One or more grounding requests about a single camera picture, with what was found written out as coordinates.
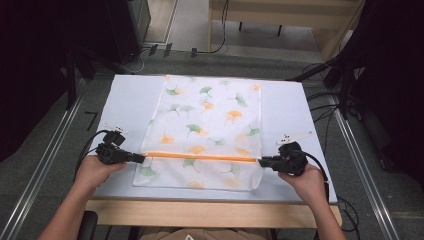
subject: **table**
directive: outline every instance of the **table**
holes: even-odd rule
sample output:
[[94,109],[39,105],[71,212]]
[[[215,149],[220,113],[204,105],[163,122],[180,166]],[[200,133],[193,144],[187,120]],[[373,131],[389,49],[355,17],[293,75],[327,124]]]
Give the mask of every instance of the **table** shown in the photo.
[[[228,78],[262,86],[262,155],[278,153],[275,141],[283,133],[315,132],[300,83]],[[164,76],[116,75],[103,109],[103,124],[128,131],[122,149],[137,152],[153,114]],[[94,139],[93,146],[103,136]],[[303,150],[328,168],[316,134],[298,141]],[[115,173],[87,204],[99,224],[180,227],[315,228],[309,208],[293,188],[266,169],[259,187],[250,192],[134,187],[135,164]],[[334,187],[331,209],[341,223]]]
[[[325,61],[355,28],[365,0],[229,0],[227,21],[310,27]],[[209,0],[208,47],[212,20],[222,19],[225,0]]]

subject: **metal rail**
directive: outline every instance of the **metal rail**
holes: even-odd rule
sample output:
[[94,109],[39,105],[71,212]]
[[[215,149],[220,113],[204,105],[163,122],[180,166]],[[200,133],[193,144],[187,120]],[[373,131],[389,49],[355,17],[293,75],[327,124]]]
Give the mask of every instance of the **metal rail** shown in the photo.
[[[337,104],[338,100],[335,96],[329,97],[331,104]],[[368,169],[364,157],[362,156],[361,150],[355,140],[355,136],[350,129],[349,123],[343,118],[342,114],[336,110],[336,119],[339,124],[340,130],[342,131],[343,137],[346,140],[350,154],[352,155],[353,162],[356,170],[358,171],[362,185],[364,186],[365,192],[373,208],[374,214],[380,225],[382,233],[385,239],[400,239],[398,232],[393,224],[390,212],[381,197],[378,188],[374,182],[374,179]]]
[[43,156],[41,157],[40,162],[38,163],[37,168],[35,169],[31,179],[29,180],[24,192],[20,196],[13,212],[7,222],[5,228],[3,229],[2,234],[0,235],[0,240],[9,240],[15,239],[18,235],[18,232],[31,209],[32,204],[38,194],[38,191],[41,188],[41,185],[44,182],[44,179],[47,176],[47,173],[52,165],[56,153],[62,144],[66,133],[75,117],[76,112],[81,104],[81,99],[85,89],[87,88],[87,83],[84,79],[81,79],[78,85],[78,90],[80,92],[78,98],[76,99],[74,105],[65,112],[62,117],[62,120],[59,123],[59,126],[56,128],[53,137],[51,138],[49,145],[47,146]]

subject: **wooden table edge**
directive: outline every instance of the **wooden table edge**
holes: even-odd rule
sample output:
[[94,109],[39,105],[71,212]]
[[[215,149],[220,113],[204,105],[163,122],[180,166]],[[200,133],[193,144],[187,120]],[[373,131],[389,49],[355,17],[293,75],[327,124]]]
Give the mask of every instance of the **wooden table edge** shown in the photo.
[[[337,204],[330,205],[339,224]],[[316,228],[307,205],[277,202],[91,199],[99,225],[221,228]]]

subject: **cloth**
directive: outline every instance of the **cloth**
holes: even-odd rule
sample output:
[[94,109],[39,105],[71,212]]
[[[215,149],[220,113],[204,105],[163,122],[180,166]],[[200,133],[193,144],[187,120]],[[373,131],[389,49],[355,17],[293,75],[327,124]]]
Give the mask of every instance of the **cloth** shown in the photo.
[[147,227],[142,228],[140,240],[270,240],[269,229],[257,228],[173,228]]
[[134,186],[252,190],[263,169],[261,86],[165,76]]

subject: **person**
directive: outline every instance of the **person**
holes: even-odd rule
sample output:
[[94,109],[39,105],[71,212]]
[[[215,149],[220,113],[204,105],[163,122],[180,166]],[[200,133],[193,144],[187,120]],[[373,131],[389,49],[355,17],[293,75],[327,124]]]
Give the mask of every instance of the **person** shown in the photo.
[[[38,237],[39,240],[76,239],[87,201],[96,188],[108,176],[126,167],[126,163],[104,165],[97,156],[87,156],[83,159],[77,172],[75,182],[66,198],[56,211],[49,224]],[[299,197],[310,207],[318,228],[321,240],[346,239],[326,197],[321,171],[307,164],[301,176],[291,176],[278,173],[278,176],[292,185]],[[141,239],[199,239],[196,234],[209,236],[204,239],[270,239],[266,229],[171,229],[143,228]]]

